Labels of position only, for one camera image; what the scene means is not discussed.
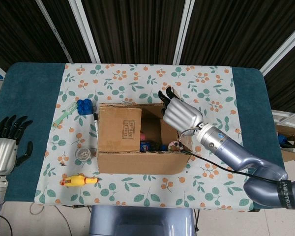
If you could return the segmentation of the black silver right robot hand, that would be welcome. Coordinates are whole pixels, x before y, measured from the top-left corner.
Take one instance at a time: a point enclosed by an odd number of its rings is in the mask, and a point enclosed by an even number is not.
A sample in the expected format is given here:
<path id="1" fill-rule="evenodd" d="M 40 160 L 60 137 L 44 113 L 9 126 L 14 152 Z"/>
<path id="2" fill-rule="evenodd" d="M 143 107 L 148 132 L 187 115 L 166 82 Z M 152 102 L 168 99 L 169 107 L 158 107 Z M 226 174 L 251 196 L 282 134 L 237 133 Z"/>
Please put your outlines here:
<path id="1" fill-rule="evenodd" d="M 199 127 L 204 122 L 199 110 L 178 98 L 171 87 L 166 88 L 166 95 L 158 92 L 159 99 L 163 102 L 164 108 L 161 113 L 163 120 L 172 128 L 183 132 L 190 128 Z"/>

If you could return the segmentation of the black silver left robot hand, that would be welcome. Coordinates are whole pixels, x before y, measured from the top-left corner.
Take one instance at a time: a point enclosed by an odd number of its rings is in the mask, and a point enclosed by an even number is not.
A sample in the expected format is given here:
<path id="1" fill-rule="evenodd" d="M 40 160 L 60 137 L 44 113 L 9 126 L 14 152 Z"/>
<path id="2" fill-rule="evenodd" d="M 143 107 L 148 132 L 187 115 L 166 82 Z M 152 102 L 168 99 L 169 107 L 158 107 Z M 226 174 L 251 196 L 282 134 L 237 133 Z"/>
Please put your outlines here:
<path id="1" fill-rule="evenodd" d="M 5 117 L 0 122 L 0 177 L 9 175 L 15 167 L 27 161 L 33 151 L 29 141 L 24 155 L 17 157 L 17 150 L 25 129 L 33 123 L 27 116 L 16 118 L 16 115 Z"/>

